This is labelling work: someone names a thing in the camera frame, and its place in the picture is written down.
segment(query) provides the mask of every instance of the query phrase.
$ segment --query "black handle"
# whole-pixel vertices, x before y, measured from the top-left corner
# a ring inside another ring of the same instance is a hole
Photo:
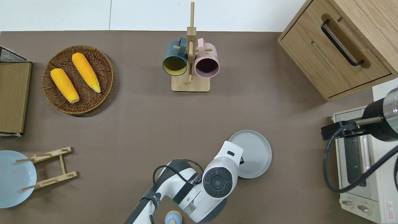
[[[363,60],[360,62],[354,61],[354,59],[345,51],[343,46],[336,40],[336,38],[330,33],[330,31],[326,28],[326,24],[329,22],[329,20],[326,20],[325,22],[322,23],[321,30],[323,33],[326,35],[326,37],[329,38],[329,40],[332,42],[332,44],[337,48],[337,50],[340,51],[340,53],[344,56],[344,58],[350,63],[352,66],[358,66],[363,63]]]

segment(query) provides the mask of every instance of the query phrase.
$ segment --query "woven tray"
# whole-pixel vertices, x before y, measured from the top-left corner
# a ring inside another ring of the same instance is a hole
[[[80,52],[88,60],[97,75],[101,92],[90,88],[72,62],[72,54]],[[79,95],[79,101],[71,104],[59,91],[50,76],[51,70],[65,71]],[[100,50],[90,46],[72,46],[56,54],[43,73],[43,92],[48,102],[57,110],[67,114],[84,114],[97,108],[109,95],[113,84],[113,68],[109,59]]]

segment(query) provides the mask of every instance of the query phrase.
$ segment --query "light blue plate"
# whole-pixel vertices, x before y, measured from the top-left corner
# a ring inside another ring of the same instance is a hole
[[[27,157],[16,151],[0,151],[0,208],[9,208],[26,200],[33,188],[25,191],[20,189],[36,184],[37,174],[33,163],[15,163],[17,159]]]

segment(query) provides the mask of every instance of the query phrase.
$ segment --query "drawer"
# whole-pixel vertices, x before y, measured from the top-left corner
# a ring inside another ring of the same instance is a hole
[[[321,25],[326,20],[326,29],[354,61],[363,60],[362,64],[352,66],[325,35]],[[350,88],[359,87],[391,73],[327,0],[312,1],[295,26],[297,24],[310,36],[322,59],[327,61],[331,69],[339,71]]]
[[[280,44],[325,99],[352,88],[300,24],[296,23]]]

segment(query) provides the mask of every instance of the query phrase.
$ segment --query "wooden plate stand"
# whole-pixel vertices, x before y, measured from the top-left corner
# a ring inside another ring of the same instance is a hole
[[[71,147],[66,147],[66,148],[62,148],[62,149],[58,149],[55,151],[51,151],[48,153],[43,153],[43,154],[35,154],[34,156],[27,158],[27,159],[19,159],[19,160],[15,160],[15,163],[19,163],[19,162],[24,162],[24,161],[31,161],[32,163],[38,163],[47,159],[51,159],[53,157],[59,156],[59,159],[61,160],[61,168],[62,168],[62,173],[63,175],[57,176],[57,177],[53,177],[53,178],[49,178],[47,180],[43,180],[40,182],[37,182],[35,185],[32,186],[28,186],[28,187],[24,187],[22,189],[20,189],[20,191],[24,191],[30,188],[34,188],[35,190],[41,187],[45,187],[48,185],[51,185],[53,183],[57,183],[60,181],[64,181],[73,177],[77,177],[77,172],[73,171],[70,173],[66,173],[65,170],[65,164],[64,164],[64,158],[62,157],[63,154],[65,153],[70,153],[72,152],[72,148]]]

